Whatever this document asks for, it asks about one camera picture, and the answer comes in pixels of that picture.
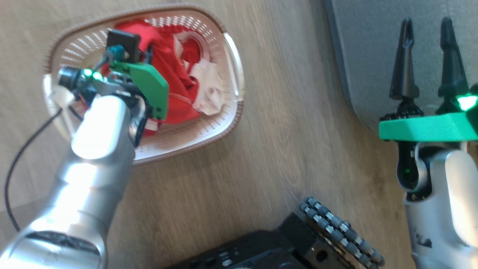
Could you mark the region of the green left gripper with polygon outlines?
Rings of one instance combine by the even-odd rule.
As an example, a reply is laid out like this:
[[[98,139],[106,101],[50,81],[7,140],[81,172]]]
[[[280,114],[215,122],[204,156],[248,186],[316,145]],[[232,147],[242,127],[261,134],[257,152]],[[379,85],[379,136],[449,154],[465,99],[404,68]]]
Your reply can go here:
[[[110,71],[129,75],[139,91],[152,107],[152,118],[164,121],[168,114],[169,85],[166,79],[151,64],[144,62],[114,61]]]

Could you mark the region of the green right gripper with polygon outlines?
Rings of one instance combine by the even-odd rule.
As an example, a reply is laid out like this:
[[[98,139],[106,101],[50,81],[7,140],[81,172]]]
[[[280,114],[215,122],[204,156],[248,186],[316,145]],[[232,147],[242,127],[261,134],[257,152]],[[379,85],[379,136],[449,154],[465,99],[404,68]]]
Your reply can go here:
[[[389,91],[391,99],[414,99],[420,95],[413,73],[414,44],[413,21],[406,18],[401,23]],[[438,96],[468,94],[468,81],[450,17],[441,21],[440,47],[443,60]],[[384,120],[379,123],[379,138],[404,142],[478,141],[478,98],[445,98],[435,115]]]

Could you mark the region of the red and white garment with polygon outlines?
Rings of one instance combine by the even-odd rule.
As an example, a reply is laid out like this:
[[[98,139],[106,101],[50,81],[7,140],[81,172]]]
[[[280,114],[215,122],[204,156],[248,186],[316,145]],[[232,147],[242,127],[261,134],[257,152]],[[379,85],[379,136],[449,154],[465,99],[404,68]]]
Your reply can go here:
[[[144,21],[118,24],[115,29],[138,34],[140,51],[152,48],[152,66],[169,85],[166,124],[182,124],[222,111],[226,91],[206,40],[198,32],[182,25],[156,27]]]

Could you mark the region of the white perforated laundry basket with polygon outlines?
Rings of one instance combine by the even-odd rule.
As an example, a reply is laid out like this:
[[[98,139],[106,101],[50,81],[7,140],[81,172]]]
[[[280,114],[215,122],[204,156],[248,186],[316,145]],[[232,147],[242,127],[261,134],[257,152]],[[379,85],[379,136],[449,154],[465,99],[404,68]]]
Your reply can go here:
[[[96,20],[82,22],[62,32],[50,46],[43,65],[43,94],[49,114],[53,115],[58,109],[49,95],[60,68],[86,68],[97,63],[106,46],[107,31],[115,24],[133,20],[145,20],[156,27],[180,25],[200,34],[211,53],[211,61],[217,64],[220,84],[226,92],[220,113],[201,116],[184,124],[164,124],[158,134],[143,138],[136,149],[134,164],[188,153],[231,133],[243,113],[245,80],[239,51],[225,25],[213,13],[185,3],[161,3],[123,12],[107,12]]]

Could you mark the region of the grey fabric sofa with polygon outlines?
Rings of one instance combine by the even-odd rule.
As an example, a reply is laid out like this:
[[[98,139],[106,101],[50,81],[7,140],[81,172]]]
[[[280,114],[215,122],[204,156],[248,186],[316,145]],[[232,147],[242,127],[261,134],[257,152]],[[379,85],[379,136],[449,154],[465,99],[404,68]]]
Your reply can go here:
[[[374,133],[399,102],[389,98],[401,23],[411,18],[416,103],[426,115],[441,104],[440,29],[453,22],[469,85],[478,83],[478,0],[325,0],[342,89],[357,118]]]

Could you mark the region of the white tape tag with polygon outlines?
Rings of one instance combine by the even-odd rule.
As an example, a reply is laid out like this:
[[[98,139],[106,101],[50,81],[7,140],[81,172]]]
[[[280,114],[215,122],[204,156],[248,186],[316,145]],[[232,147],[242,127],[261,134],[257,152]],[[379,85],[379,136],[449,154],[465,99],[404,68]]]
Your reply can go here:
[[[53,103],[62,109],[67,109],[76,100],[75,95],[61,85],[53,86],[48,97]]]

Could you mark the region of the grey roller omni wheel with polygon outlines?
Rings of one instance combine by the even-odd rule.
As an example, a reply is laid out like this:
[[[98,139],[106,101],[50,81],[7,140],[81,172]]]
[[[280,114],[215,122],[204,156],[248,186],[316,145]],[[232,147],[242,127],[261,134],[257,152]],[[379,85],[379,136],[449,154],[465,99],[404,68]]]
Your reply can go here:
[[[379,269],[385,259],[372,245],[363,239],[347,221],[332,213],[314,197],[306,197],[299,205],[308,220],[312,221],[321,235],[335,248],[351,255],[366,269]]]

